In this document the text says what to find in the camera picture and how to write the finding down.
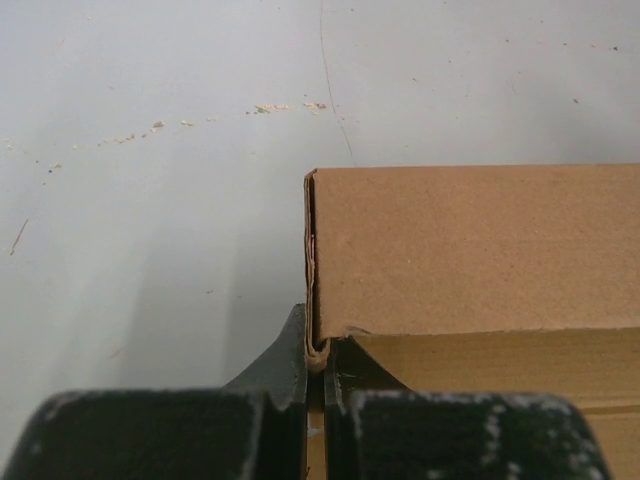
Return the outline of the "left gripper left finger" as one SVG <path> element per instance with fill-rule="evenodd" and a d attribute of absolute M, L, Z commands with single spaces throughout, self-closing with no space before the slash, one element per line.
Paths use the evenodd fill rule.
<path fill-rule="evenodd" d="M 75 390 L 31 416 L 4 479 L 303 479 L 305 308 L 222 387 Z"/>

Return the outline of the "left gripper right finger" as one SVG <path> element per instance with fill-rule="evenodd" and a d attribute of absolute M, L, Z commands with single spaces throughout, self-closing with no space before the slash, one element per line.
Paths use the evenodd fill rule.
<path fill-rule="evenodd" d="M 324 370 L 330 479 L 609 479 L 567 400 L 540 393 L 414 391 L 354 339 Z"/>

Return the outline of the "brown cardboard box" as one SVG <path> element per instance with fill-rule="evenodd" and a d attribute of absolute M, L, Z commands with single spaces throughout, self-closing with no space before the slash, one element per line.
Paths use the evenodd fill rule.
<path fill-rule="evenodd" d="M 354 339 L 414 391 L 546 393 L 639 475 L 635 164 L 317 169 L 306 357 Z"/>

